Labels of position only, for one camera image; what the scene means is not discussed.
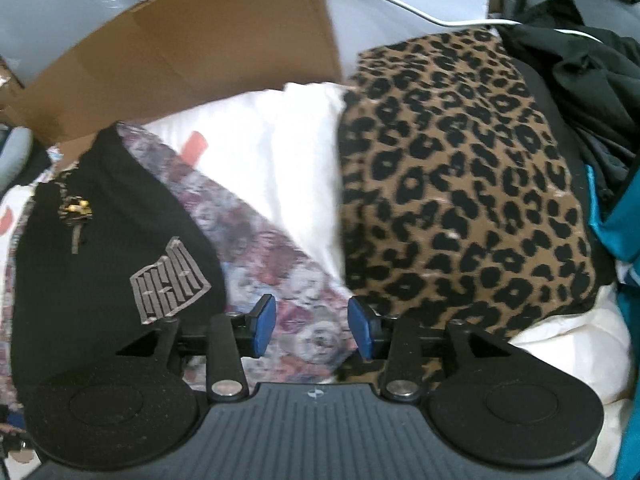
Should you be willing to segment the black bear-pattern shorts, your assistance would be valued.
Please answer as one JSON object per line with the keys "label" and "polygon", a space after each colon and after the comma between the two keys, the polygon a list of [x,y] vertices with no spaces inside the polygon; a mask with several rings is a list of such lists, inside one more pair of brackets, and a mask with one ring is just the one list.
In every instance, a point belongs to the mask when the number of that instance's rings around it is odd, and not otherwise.
{"label": "black bear-pattern shorts", "polygon": [[247,312],[278,320],[251,384],[327,382],[355,344],[350,293],[250,205],[157,136],[116,124],[75,167],[35,188],[4,271],[1,401],[119,352],[164,318],[184,328]]}

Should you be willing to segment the cream bear print duvet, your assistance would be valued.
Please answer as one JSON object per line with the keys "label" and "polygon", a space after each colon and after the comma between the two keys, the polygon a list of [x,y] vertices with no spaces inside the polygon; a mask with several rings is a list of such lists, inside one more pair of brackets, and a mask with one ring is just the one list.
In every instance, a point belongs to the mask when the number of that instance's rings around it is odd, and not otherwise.
{"label": "cream bear print duvet", "polygon": [[[344,278],[338,236],[339,84],[287,84],[207,103],[145,125],[154,140],[283,230],[332,278]],[[560,315],[518,336],[518,347],[590,385],[604,426],[590,464],[610,476],[631,413],[634,358],[613,285],[585,314]]]}

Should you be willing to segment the leopard print garment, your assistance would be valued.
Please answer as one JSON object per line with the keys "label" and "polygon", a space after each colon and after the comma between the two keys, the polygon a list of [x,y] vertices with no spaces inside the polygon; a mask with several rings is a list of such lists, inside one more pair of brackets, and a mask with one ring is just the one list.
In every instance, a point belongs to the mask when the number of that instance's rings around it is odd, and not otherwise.
{"label": "leopard print garment", "polygon": [[345,280],[378,314],[511,338],[592,308],[565,148],[488,30],[361,52],[337,141]]}

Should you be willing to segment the black cloth under pillow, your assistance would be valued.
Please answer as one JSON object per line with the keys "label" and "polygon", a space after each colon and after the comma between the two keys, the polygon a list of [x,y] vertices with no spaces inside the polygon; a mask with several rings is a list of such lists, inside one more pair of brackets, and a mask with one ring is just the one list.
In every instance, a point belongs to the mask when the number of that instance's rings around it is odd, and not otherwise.
{"label": "black cloth under pillow", "polygon": [[28,185],[34,182],[43,171],[49,170],[52,162],[46,149],[34,145],[29,155],[22,162],[2,162],[1,164],[1,197],[17,185]]}

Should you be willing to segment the teal printed garment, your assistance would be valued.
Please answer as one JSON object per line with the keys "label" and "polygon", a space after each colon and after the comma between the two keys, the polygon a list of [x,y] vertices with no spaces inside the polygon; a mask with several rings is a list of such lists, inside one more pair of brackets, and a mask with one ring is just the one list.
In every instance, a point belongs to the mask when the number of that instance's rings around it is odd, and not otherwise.
{"label": "teal printed garment", "polygon": [[[587,166],[586,171],[589,225],[616,260],[617,304],[630,333],[636,366],[639,366],[639,167],[629,173],[623,194],[605,218],[597,199],[594,170]],[[639,378],[634,385],[634,404],[618,453],[614,478],[639,478]]]}

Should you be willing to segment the brown cardboard box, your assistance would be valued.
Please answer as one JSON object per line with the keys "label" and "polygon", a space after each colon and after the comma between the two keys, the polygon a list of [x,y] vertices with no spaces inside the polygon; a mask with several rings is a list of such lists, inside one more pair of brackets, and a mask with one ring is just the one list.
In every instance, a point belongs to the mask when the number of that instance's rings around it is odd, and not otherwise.
{"label": "brown cardboard box", "polygon": [[43,143],[239,93],[342,78],[326,0],[146,0],[2,106]]}

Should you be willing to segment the light blue neck pillow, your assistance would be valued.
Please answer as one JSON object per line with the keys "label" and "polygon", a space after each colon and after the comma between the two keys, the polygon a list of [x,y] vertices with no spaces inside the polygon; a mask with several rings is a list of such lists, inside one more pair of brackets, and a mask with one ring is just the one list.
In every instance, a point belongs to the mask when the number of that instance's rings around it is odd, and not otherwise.
{"label": "light blue neck pillow", "polygon": [[1,126],[0,190],[4,194],[21,173],[34,144],[32,130],[25,127]]}

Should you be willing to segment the black jacket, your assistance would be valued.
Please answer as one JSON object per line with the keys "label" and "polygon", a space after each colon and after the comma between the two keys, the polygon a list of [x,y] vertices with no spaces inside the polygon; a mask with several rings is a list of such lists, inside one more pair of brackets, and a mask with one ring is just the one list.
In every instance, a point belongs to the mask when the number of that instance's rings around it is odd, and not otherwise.
{"label": "black jacket", "polygon": [[503,47],[544,80],[611,211],[639,165],[639,43],[589,27],[574,0],[546,0],[498,28]]}

